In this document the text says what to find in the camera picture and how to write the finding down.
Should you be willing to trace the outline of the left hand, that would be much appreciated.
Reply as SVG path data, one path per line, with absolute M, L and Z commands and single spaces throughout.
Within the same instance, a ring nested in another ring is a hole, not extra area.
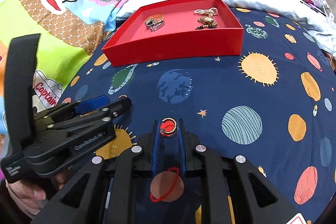
M 10 184 L 5 180 L 6 190 L 16 207 L 29 219 L 33 219 L 48 202 L 46 192 L 28 180 Z

